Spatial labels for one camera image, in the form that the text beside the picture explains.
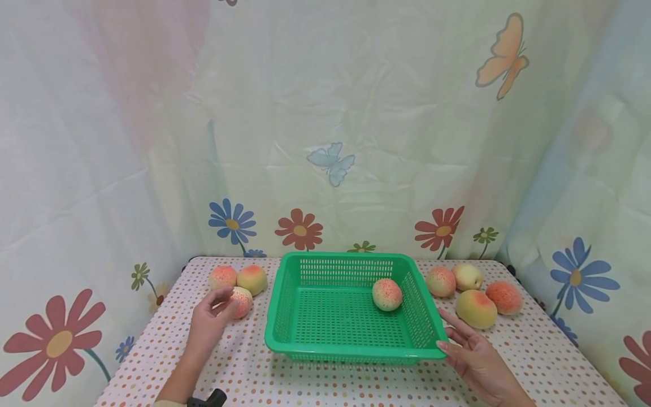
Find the pink-yellow peach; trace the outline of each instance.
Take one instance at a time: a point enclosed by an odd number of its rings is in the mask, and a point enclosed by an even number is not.
[[[454,274],[442,266],[432,268],[425,276],[425,283],[432,295],[437,297],[452,296],[456,290]]]
[[[486,288],[486,296],[502,315],[515,315],[522,309],[520,291],[508,281],[496,281]]]
[[[456,313],[466,324],[478,330],[492,327],[497,320],[495,304],[481,291],[467,290],[456,300]]]
[[[459,291],[478,290],[484,282],[482,272],[470,263],[459,263],[452,267],[456,280],[456,289]]]
[[[244,318],[253,308],[253,296],[246,288],[233,287],[233,300],[238,301],[238,308],[233,313],[233,319]]]
[[[208,284],[211,290],[234,287],[237,281],[238,274],[231,266],[217,266],[208,276]]]
[[[380,279],[373,284],[373,302],[382,311],[393,311],[402,304],[402,290],[392,279]]]
[[[255,297],[269,286],[267,273],[262,267],[255,264],[246,266],[238,274],[238,286],[251,291],[251,295]]]

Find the black object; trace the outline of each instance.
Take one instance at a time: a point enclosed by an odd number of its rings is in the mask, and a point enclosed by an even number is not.
[[[206,401],[190,397],[187,400],[187,407],[222,407],[226,403],[226,399],[226,393],[220,389],[215,389]]]

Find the fingernail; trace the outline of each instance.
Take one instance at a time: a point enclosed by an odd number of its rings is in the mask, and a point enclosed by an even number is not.
[[[436,346],[438,346],[439,349],[443,351],[443,353],[447,353],[447,347],[448,347],[447,342],[436,341]]]

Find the flower stem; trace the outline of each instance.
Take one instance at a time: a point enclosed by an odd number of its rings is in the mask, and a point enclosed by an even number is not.
[[[147,280],[147,283],[149,283],[149,285],[152,286],[152,291],[154,291],[154,297],[158,298],[158,294],[156,294],[156,289],[154,288],[152,282],[149,281],[149,277],[145,277],[145,280]]]
[[[242,244],[242,241],[240,240],[240,238],[238,238],[238,243],[240,244],[240,247],[242,248],[242,255],[246,257],[246,249],[244,248],[244,245]]]
[[[559,312],[559,309],[561,308],[561,304],[563,303],[563,299],[565,299],[565,295],[567,295],[567,292],[563,294],[561,298],[559,298],[559,303],[556,305],[556,308],[554,308],[554,311],[550,314],[550,316],[556,316],[556,314]]]
[[[109,371],[106,370],[106,366],[104,366],[104,363],[102,363],[101,359],[97,354],[93,351],[93,349],[84,349],[84,352],[86,352],[97,364],[100,366],[100,369],[104,373],[104,377],[106,377],[106,381],[110,382],[111,381],[111,375],[109,374]]]
[[[482,252],[482,254],[479,255],[479,259],[477,259],[477,260],[482,259],[482,256],[486,253],[487,248],[488,248],[488,241],[486,241],[486,244],[484,245],[484,251]]]

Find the polka dot tablecloth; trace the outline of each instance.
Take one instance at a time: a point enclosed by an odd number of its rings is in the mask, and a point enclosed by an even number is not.
[[[417,260],[425,274],[456,261]],[[472,261],[492,281],[516,280],[495,261]],[[195,390],[206,399],[215,388],[227,406],[416,407],[483,406],[477,396],[442,362],[413,367],[295,363],[264,344],[267,308],[280,259],[195,257],[147,325],[96,406],[147,407],[154,403],[185,347],[192,310],[208,293],[207,278],[218,264],[236,270],[258,264],[268,273],[269,289],[254,299],[243,320],[229,325],[208,360]],[[525,305],[514,317],[499,316],[483,334],[507,362],[537,405],[625,406],[595,368],[521,288]],[[454,310],[454,300],[436,299]]]

